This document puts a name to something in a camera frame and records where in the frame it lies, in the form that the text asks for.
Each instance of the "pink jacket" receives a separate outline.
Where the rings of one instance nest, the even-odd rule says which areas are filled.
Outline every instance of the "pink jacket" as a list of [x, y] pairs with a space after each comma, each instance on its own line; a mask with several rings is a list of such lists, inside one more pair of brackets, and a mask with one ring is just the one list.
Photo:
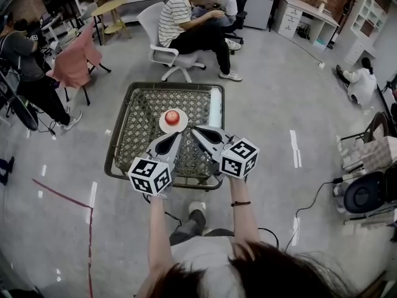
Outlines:
[[54, 69], [47, 72], [47, 76], [61, 82], [61, 87], [80, 88], [90, 81], [87, 61], [99, 65], [102, 54], [92, 41], [93, 28], [94, 21], [55, 58]]

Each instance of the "brown hair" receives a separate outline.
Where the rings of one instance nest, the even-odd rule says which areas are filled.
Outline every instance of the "brown hair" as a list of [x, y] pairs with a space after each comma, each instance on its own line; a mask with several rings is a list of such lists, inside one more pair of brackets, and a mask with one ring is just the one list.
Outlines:
[[192, 271], [191, 267], [187, 270], [183, 264], [175, 264], [166, 274], [160, 275], [148, 297], [199, 298], [204, 272]]
[[345, 282], [313, 258], [297, 258], [263, 243], [236, 245], [241, 254], [229, 260], [237, 270], [247, 298], [353, 297]]

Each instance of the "person in gray shirt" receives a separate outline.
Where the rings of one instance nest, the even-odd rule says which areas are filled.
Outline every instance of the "person in gray shirt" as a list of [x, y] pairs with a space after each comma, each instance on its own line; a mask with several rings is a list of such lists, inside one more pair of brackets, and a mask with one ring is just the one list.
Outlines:
[[32, 55], [37, 51], [37, 42], [10, 28], [4, 16], [0, 16], [0, 31], [0, 57], [9, 61], [20, 75], [18, 95], [46, 112], [65, 130], [70, 130], [80, 121], [82, 112], [73, 118], [65, 111], [52, 86], [53, 80], [45, 75]]

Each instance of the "hand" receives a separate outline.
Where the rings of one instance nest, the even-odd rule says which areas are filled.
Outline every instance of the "hand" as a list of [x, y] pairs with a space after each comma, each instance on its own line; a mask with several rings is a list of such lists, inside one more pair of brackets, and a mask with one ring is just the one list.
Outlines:
[[212, 11], [210, 11], [209, 13], [208, 13], [208, 15], [212, 18], [215, 18], [215, 19], [219, 19], [219, 18], [221, 18], [221, 17], [223, 17], [223, 16], [225, 16], [225, 13], [223, 12], [223, 11], [220, 11], [220, 10], [212, 10]]

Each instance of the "person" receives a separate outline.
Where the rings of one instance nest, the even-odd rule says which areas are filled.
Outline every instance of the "person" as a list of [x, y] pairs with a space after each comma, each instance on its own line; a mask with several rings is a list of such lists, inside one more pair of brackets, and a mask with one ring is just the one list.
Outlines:
[[46, 112], [63, 129], [70, 130], [80, 121], [82, 112], [72, 118], [65, 111], [52, 87], [53, 80], [44, 74], [32, 55], [37, 50], [37, 42], [10, 28], [4, 16], [0, 16], [0, 32], [0, 57], [18, 68], [20, 74], [17, 93]]
[[193, 202], [189, 221], [168, 238], [163, 199], [151, 198], [149, 275], [137, 297], [350, 297], [349, 287], [328, 267], [261, 243], [246, 183], [229, 180], [234, 233], [201, 236], [205, 207]]
[[7, 185], [8, 174], [12, 173], [12, 169], [14, 168], [14, 162], [15, 162], [14, 157], [12, 157], [8, 162], [4, 159], [0, 159], [0, 169], [6, 171], [6, 173], [0, 174], [0, 183], [3, 184], [4, 186]]
[[[211, 0], [211, 2], [204, 5], [204, 7], [197, 6], [193, 9], [192, 19], [201, 17], [214, 9], [220, 9], [225, 13], [223, 17], [217, 19], [223, 33], [234, 32], [235, 28], [233, 27], [233, 23], [236, 21], [236, 15], [238, 12], [236, 0]], [[228, 38], [226, 38], [225, 41], [229, 46], [229, 50], [239, 50], [241, 48], [241, 45], [235, 41]]]
[[243, 79], [230, 70], [229, 48], [219, 23], [208, 21], [219, 19], [225, 13], [212, 10], [197, 19], [191, 19], [192, 5], [202, 1], [169, 0], [160, 14], [159, 41], [162, 46], [175, 48], [180, 54], [212, 50], [220, 66], [219, 77], [240, 82]]
[[336, 66], [336, 71], [348, 87], [347, 93], [349, 98], [363, 105], [371, 100], [372, 93], [377, 86], [377, 78], [373, 74], [373, 68], [369, 58], [364, 57], [361, 64], [362, 68], [353, 73], [342, 71], [339, 65]]
[[[29, 23], [27, 22], [26, 19], [20, 19], [15, 21], [14, 23], [14, 30], [18, 31], [23, 37], [27, 37], [28, 28], [29, 28]], [[32, 56], [35, 58], [38, 67], [40, 67], [44, 73], [51, 70], [51, 66], [45, 60], [45, 55], [40, 47], [37, 47], [36, 51], [32, 53]]]

